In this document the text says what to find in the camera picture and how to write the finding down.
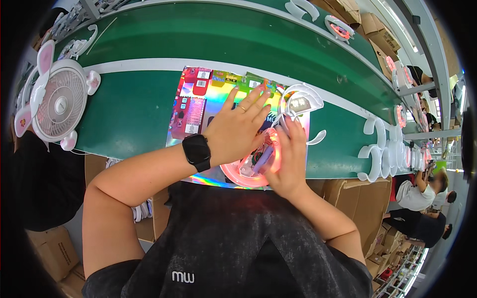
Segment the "floor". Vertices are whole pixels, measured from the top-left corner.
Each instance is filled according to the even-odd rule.
[[[83,263],[83,239],[82,239],[82,222],[83,222],[83,205],[81,205],[76,215],[73,217],[72,220],[64,224],[65,228],[68,229],[70,233],[71,242],[73,243],[74,250],[76,250],[76,254],[78,255],[80,262]],[[147,252],[151,246],[153,245],[150,242],[140,240],[139,243],[141,244],[142,248],[145,252]]]

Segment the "bunny ear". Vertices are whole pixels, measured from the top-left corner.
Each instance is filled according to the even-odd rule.
[[[22,137],[25,131],[27,131],[28,126],[31,124],[31,109],[30,105],[26,105],[21,108],[15,115],[15,134],[17,137]]]
[[[44,45],[41,46],[38,51],[38,56],[36,57],[36,62],[38,65],[38,73],[43,75],[50,71],[50,68],[53,64],[53,54],[55,52],[55,42],[53,40],[47,41]]]

